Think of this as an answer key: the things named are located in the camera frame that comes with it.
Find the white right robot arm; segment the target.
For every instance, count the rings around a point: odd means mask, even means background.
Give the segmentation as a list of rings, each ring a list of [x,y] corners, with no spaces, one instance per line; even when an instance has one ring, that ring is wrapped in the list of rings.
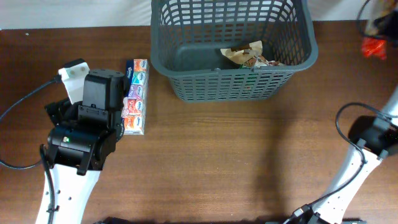
[[[350,106],[360,106],[375,116],[360,116],[345,136],[339,118]],[[364,103],[342,106],[335,117],[338,134],[349,144],[348,152],[338,173],[325,193],[318,199],[296,209],[284,223],[343,223],[352,199],[384,159],[397,154],[397,90],[382,110]]]

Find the grey plastic basket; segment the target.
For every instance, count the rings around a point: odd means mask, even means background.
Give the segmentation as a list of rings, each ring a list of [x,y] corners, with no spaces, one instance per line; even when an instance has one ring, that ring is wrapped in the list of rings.
[[[260,100],[318,57],[306,0],[151,3],[153,67],[183,101]]]

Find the orange spaghetti packet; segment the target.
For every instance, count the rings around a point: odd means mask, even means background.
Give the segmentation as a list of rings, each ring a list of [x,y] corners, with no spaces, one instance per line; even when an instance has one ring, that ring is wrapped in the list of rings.
[[[369,18],[364,26],[360,18],[371,3]],[[357,28],[363,37],[361,51],[365,57],[387,58],[387,43],[397,47],[397,0],[366,1],[358,12]]]

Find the colourful Kleenex tissue pack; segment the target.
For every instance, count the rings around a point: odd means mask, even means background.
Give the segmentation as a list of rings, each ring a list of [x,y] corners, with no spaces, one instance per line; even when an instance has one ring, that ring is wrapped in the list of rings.
[[[144,135],[149,68],[148,59],[140,58],[126,62],[129,88],[123,99],[124,135]]]

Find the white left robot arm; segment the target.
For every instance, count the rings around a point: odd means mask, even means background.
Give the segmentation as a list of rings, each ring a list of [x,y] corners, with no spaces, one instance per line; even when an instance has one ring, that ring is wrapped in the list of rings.
[[[37,223],[81,223],[106,158],[124,134],[127,76],[90,70],[79,86],[77,101],[65,98],[45,107],[54,127],[39,149],[45,183]]]

